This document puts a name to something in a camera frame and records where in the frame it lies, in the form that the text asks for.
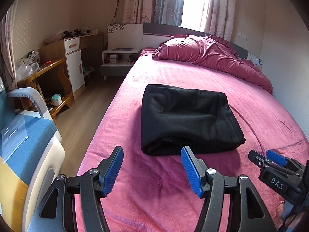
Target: sofa armrest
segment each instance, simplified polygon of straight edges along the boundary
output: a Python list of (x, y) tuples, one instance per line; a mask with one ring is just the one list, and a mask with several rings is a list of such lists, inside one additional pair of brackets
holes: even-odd
[(32, 101), (36, 109), (38, 110), (41, 117), (43, 117), (44, 113), (48, 111), (46, 103), (40, 93), (31, 87), (19, 88), (15, 90), (11, 90), (7, 93), (8, 97), (25, 97)]

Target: white drawer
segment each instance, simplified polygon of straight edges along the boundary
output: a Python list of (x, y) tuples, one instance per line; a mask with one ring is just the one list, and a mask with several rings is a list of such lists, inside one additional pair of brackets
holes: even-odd
[(65, 53), (68, 54), (72, 51), (79, 49), (79, 38), (68, 39), (64, 41), (65, 44)]

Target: wooden shelf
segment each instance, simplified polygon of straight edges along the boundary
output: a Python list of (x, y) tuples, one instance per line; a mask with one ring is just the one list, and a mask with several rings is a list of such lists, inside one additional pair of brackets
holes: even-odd
[(61, 98), (62, 103), (58, 106), (55, 106), (49, 113), (50, 116), (52, 116), (52, 119), (55, 122), (57, 113), (61, 110), (62, 107), (64, 107), (66, 104), (70, 107), (70, 105), (73, 103), (73, 93), (65, 95), (63, 98)]
[(36, 78), (38, 78), (40, 75), (42, 75), (46, 71), (49, 71), (50, 69), (54, 68), (55, 66), (62, 64), (63, 62), (65, 62), (65, 60), (66, 60), (66, 58), (58, 58), (58, 59), (52, 60), (51, 64), (41, 66), (38, 71), (34, 72), (33, 74), (26, 77), (25, 79), (18, 81), (17, 84), (18, 85), (24, 85), (24, 84), (30, 83), (31, 81), (35, 80)]

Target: human hand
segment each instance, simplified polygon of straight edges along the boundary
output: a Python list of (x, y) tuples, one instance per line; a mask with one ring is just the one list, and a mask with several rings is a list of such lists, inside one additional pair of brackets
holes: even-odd
[[(282, 196), (279, 196), (279, 201), (282, 201), (276, 209), (276, 216), (273, 220), (276, 228), (280, 228), (283, 225), (283, 219), (281, 218), (282, 214), (284, 213), (284, 198)], [(299, 223), (299, 221), (302, 219), (302, 216), (304, 215), (304, 212), (301, 212), (298, 214), (298, 216), (294, 219), (294, 221), (289, 225), (289, 228), (294, 228)], [(294, 218), (294, 215), (287, 218), (285, 221), (285, 224), (288, 225), (291, 220)]]

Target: blue cushion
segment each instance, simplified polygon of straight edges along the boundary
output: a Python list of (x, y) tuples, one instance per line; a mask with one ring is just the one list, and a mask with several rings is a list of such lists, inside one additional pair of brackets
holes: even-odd
[(12, 154), (7, 164), (24, 183), (29, 185), (39, 160), (57, 128), (49, 119), (26, 115), (25, 123), (28, 139)]
[(0, 92), (0, 131), (15, 117), (16, 113), (5, 90)]

